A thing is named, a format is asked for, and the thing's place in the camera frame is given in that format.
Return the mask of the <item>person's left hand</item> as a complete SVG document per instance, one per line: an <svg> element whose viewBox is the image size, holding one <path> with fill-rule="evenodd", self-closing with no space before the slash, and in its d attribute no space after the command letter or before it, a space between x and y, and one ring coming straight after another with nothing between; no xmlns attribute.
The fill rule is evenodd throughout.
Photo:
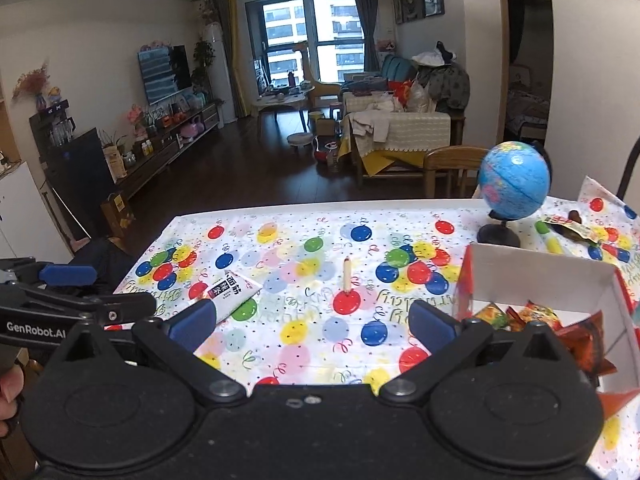
<svg viewBox="0 0 640 480"><path fill-rule="evenodd" d="M0 377L0 437L8 436L12 420L18 411L18 398L24 389L24 372L19 365L13 365Z"/></svg>

